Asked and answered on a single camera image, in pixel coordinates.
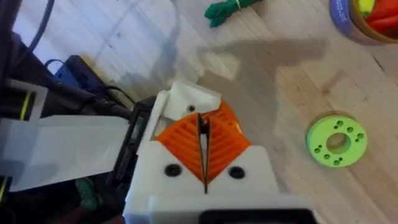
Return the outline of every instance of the green rope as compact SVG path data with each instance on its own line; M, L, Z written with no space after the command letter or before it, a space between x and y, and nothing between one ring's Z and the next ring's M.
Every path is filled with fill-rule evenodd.
M241 8L244 8L261 0L227 0L226 2L211 4L205 12L205 17L210 20L210 27L218 27L234 12L240 10L238 1Z

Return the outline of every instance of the yellow object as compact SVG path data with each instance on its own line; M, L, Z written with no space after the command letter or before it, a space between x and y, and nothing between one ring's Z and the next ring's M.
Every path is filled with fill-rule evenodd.
M24 118L25 118L26 109L27 109L27 105L28 105L28 103L29 103L29 99L30 99L30 92L28 92L28 93L26 94L25 100L24 100L24 104L22 105L21 114L20 114L20 116L19 116L19 119L20 119L21 121L23 121Z
M4 195L4 190L6 189L7 180L8 180L7 177L4 177L3 180L2 180L2 184L1 184L1 187L0 187L0 202L2 200L2 196Z
M358 0L359 11L367 17L372 12L375 2L376 0Z

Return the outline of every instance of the black strip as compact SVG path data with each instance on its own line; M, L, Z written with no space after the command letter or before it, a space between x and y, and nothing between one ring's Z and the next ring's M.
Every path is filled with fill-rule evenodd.
M258 210L209 210L199 216L199 224L222 223L294 223L317 224L308 209L258 209Z

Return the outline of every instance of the hole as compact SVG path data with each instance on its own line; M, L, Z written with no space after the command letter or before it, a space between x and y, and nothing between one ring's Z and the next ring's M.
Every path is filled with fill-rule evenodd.
M188 110L189 112L194 112L194 111L195 111L195 106L189 105L188 108L187 108L187 110Z
M178 164L169 164L166 166L166 168L164 169L164 173L168 176L168 177L176 177L178 175L180 175L182 172L182 168L180 165Z
M229 170L229 175L234 179L243 179L244 170L241 167L232 167Z
M351 145L351 140L344 133L336 133L331 135L326 141L326 147L333 154L341 154L346 152Z

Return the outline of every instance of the orange ridged piece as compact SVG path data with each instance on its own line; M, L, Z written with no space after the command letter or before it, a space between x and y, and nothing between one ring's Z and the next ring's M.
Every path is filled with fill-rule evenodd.
M204 183L200 146L200 117L191 114L171 124L156 137L186 168Z
M207 152L207 184L251 145L240 132L231 128L231 125L222 119L210 115L208 122L210 133Z
M210 115L230 125L239 133L241 134L243 133L241 125L239 124L239 121L236 118L235 114L232 112L231 108L223 100L221 100L220 107L217 110L210 111L208 113L204 113L201 115L201 118L205 124L208 122L208 117Z

